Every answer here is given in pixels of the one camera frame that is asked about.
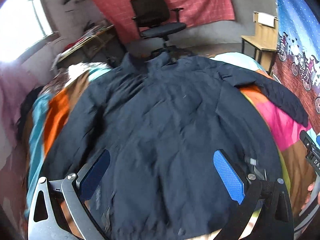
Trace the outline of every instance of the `hand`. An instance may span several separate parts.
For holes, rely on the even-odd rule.
[[[314,186],[315,186],[315,182],[309,185],[308,191],[312,191]],[[311,192],[308,193],[306,200],[304,202],[305,204],[301,207],[301,209],[304,209],[306,207],[307,203],[310,201],[310,198],[311,198]],[[320,192],[318,194],[318,204],[320,205]]]

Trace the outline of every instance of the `wooden chair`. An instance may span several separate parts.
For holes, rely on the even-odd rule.
[[[241,36],[241,53],[244,53],[245,42],[253,46],[255,60],[270,74],[277,54],[278,18],[275,17],[275,27],[270,27],[258,23],[258,12],[253,12],[253,21],[255,22],[255,35]]]

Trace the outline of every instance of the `window sill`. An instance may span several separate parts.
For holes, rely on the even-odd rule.
[[[60,37],[59,32],[53,32],[52,34],[44,37],[42,40],[39,40],[37,43],[35,43],[33,46],[28,48],[24,53],[22,53],[18,58],[17,62],[20,64],[24,63],[27,59],[29,59],[32,55],[34,55],[36,52],[41,50],[46,44],[50,43],[51,41],[54,41]]]

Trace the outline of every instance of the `wooden desk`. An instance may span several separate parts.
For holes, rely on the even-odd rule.
[[[271,68],[276,60],[278,41],[278,19],[275,17],[275,27],[258,23],[258,12],[253,12],[255,22],[255,35],[242,35],[241,53],[244,53],[244,44],[247,42],[254,47],[254,59],[267,71],[271,73]]]
[[[108,62],[109,60],[115,62],[112,67],[116,67],[121,63],[126,52],[125,46],[119,41],[114,25],[111,25],[95,35],[84,38],[63,52],[57,61],[57,69],[68,68],[70,65],[80,62]],[[100,58],[94,60],[99,53],[101,54]]]

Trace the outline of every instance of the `pink fabric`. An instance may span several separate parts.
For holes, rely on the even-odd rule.
[[[280,151],[284,151],[296,143],[302,130],[308,131],[311,129],[310,122],[307,127],[304,127],[302,124],[295,122],[270,101],[257,104],[256,108],[269,125],[275,143]]]
[[[111,21],[123,43],[139,38],[132,17],[130,0],[93,0],[100,11]],[[188,27],[222,20],[234,20],[235,15],[231,0],[166,0],[170,9],[183,7],[180,11],[180,21]],[[175,20],[172,12],[170,20]]]
[[[20,118],[20,105],[26,95],[38,84],[38,80],[20,65],[0,63],[1,120],[6,135],[16,146],[16,123]]]

